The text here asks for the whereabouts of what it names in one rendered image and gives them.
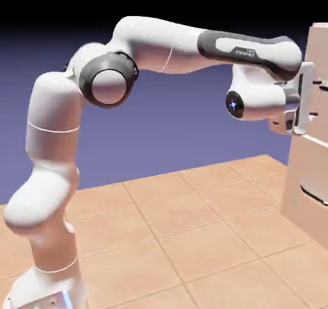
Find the light wood drawer front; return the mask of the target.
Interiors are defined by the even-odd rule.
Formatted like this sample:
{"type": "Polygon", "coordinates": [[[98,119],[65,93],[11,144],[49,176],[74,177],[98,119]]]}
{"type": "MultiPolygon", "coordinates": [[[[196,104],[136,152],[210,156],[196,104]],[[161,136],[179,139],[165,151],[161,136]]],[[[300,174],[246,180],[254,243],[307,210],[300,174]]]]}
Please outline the light wood drawer front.
{"type": "Polygon", "coordinates": [[[303,192],[294,172],[286,176],[281,214],[328,250],[328,205],[303,192]]]}
{"type": "MultiPolygon", "coordinates": [[[[306,61],[315,64],[314,81],[328,82],[328,22],[315,22],[310,27],[306,61]]],[[[317,84],[311,92],[310,111],[318,113],[318,118],[328,118],[328,91],[322,91],[317,84]]]]}
{"type": "Polygon", "coordinates": [[[309,129],[297,135],[292,130],[287,179],[328,182],[328,128],[321,133],[312,135],[309,129]]]}

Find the light wood cabinet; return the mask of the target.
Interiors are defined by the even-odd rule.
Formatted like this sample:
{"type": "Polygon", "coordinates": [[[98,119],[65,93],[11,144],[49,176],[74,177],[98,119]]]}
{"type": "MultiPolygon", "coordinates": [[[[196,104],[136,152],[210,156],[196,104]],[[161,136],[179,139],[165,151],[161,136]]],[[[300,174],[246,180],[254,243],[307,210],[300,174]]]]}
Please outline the light wood cabinet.
{"type": "Polygon", "coordinates": [[[315,64],[311,121],[291,139],[281,214],[328,249],[328,22],[310,27],[305,59],[315,64]]]}

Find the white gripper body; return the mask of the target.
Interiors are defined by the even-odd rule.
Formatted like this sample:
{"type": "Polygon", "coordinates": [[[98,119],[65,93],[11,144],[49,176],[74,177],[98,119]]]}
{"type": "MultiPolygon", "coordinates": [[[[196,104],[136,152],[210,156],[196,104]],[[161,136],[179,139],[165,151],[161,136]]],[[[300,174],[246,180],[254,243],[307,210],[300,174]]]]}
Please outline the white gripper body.
{"type": "Polygon", "coordinates": [[[309,103],[314,80],[315,64],[308,61],[302,62],[300,70],[294,79],[300,97],[299,107],[295,112],[293,123],[294,134],[305,135],[307,133],[310,123],[309,103]]]}

